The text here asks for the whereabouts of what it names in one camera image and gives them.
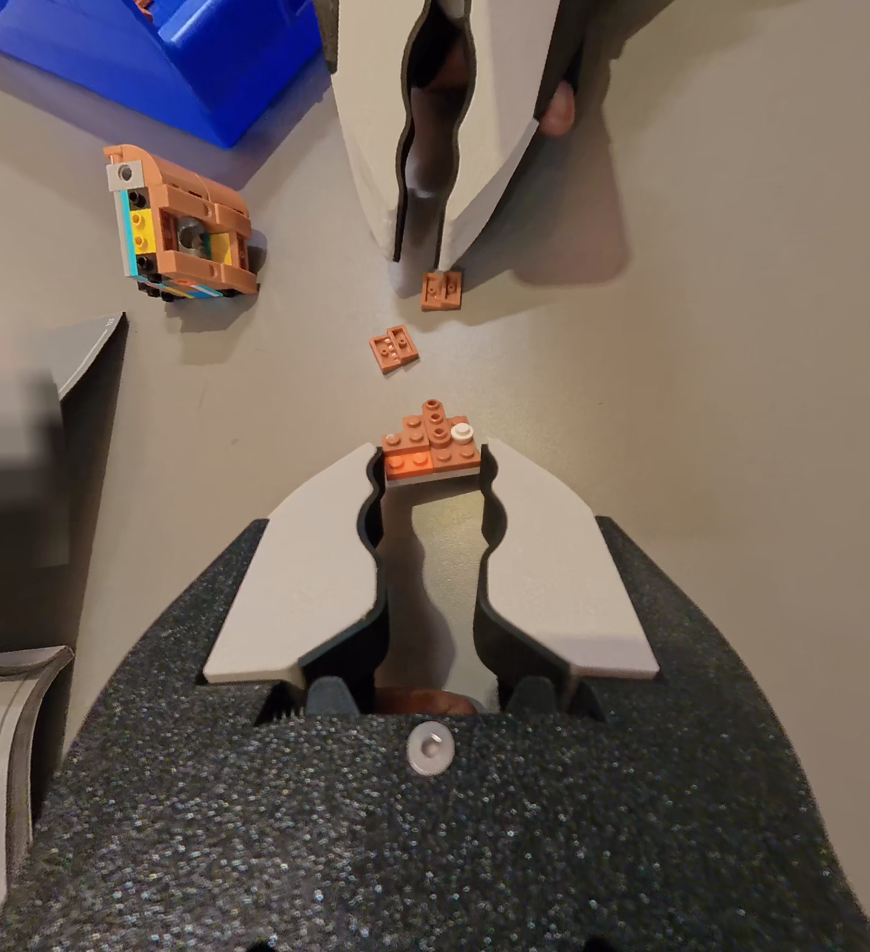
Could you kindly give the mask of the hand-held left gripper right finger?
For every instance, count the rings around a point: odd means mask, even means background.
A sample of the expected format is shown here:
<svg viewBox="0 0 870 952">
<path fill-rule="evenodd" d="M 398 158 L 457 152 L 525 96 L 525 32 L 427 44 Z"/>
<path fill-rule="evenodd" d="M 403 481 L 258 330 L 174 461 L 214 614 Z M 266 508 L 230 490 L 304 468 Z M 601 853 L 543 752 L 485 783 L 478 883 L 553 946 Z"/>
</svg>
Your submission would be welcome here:
<svg viewBox="0 0 870 952">
<path fill-rule="evenodd" d="M 556 688 L 654 679 L 658 662 L 590 506 L 504 443 L 481 456 L 474 642 L 500 688 L 531 676 Z"/>
</svg>

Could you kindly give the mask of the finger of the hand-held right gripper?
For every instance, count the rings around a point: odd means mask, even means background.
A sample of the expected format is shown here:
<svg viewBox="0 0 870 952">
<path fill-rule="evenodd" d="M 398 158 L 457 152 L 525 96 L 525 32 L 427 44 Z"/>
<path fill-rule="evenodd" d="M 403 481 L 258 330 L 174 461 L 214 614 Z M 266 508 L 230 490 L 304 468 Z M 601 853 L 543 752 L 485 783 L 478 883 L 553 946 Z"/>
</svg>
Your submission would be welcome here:
<svg viewBox="0 0 870 952">
<path fill-rule="evenodd" d="M 473 89 L 457 132 L 458 170 L 448 195 L 438 267 L 451 268 L 497 208 L 537 130 L 537 94 L 559 1 L 441 2 L 464 26 Z"/>
<path fill-rule="evenodd" d="M 402 254 L 405 157 L 413 122 L 410 49 L 429 13 L 426 1 L 342 1 L 332 86 L 357 196 L 388 260 Z"/>
</svg>

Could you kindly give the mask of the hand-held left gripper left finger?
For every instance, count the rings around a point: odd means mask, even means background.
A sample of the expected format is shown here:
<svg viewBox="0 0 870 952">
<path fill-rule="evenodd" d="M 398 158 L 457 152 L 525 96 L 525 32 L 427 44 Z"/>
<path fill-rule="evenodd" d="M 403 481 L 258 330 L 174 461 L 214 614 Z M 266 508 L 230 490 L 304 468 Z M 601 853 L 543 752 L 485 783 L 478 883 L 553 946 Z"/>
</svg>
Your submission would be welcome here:
<svg viewBox="0 0 870 952">
<path fill-rule="evenodd" d="M 273 510 L 203 667 L 208 683 L 373 680 L 389 647 L 382 470 L 381 449 L 363 444 Z"/>
</svg>

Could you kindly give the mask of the orange toy brick assembly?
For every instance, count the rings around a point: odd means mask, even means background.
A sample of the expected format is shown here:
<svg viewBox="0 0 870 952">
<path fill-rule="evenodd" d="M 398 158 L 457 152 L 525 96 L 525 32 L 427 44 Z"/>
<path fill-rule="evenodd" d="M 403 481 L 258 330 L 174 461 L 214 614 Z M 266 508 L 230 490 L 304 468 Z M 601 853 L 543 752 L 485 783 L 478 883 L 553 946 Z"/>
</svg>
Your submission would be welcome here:
<svg viewBox="0 0 870 952">
<path fill-rule="evenodd" d="M 480 453 L 467 417 L 449 416 L 441 401 L 426 401 L 403 429 L 382 439 L 387 486 L 438 482 L 477 475 Z"/>
</svg>

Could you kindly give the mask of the grey desk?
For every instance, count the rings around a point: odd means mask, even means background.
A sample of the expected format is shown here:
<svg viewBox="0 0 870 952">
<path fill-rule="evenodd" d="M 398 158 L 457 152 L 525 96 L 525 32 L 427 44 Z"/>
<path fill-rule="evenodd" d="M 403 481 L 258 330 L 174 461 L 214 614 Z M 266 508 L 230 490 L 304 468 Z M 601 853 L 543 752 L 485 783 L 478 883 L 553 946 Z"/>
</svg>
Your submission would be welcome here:
<svg viewBox="0 0 870 952">
<path fill-rule="evenodd" d="M 129 320 L 65 736 L 247 523 L 428 397 L 613 517 L 731 642 L 870 916 L 870 2 L 623 5 L 420 312 L 318 57 L 221 150 L 0 56 L 0 325 Z M 254 295 L 123 272 L 109 146 L 229 186 Z M 416 362 L 369 340 L 405 325 Z"/>
</svg>

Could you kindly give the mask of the person's right hand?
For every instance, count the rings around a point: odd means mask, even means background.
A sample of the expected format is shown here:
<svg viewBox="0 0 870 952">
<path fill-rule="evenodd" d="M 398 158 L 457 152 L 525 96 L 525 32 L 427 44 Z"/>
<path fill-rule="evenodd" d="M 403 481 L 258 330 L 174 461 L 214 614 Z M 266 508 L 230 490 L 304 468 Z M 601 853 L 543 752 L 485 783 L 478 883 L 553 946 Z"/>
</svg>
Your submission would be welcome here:
<svg viewBox="0 0 870 952">
<path fill-rule="evenodd" d="M 549 138 L 566 135 L 575 123 L 576 93 L 573 85 L 562 79 L 555 89 L 550 102 L 538 120 L 538 132 Z"/>
</svg>

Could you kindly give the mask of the blue plastic bin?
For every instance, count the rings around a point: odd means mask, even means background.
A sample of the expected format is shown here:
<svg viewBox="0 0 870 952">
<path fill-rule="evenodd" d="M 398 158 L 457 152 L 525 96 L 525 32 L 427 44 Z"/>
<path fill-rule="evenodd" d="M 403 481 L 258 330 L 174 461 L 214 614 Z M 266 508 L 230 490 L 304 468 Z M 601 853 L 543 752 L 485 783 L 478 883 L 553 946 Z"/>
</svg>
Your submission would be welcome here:
<svg viewBox="0 0 870 952">
<path fill-rule="evenodd" d="M 0 1 L 0 53 L 223 148 L 321 50 L 313 2 Z"/>
</svg>

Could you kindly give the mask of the brown toy brick model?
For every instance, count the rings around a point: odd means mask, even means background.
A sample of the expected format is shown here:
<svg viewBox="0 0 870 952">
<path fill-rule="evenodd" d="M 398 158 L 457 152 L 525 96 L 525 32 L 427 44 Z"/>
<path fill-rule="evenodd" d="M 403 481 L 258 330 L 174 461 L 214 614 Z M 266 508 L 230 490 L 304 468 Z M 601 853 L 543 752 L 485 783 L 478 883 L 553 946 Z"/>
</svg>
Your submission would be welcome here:
<svg viewBox="0 0 870 952">
<path fill-rule="evenodd" d="M 169 303 L 258 293 L 237 191 L 137 146 L 104 153 L 123 272 L 140 292 Z"/>
</svg>

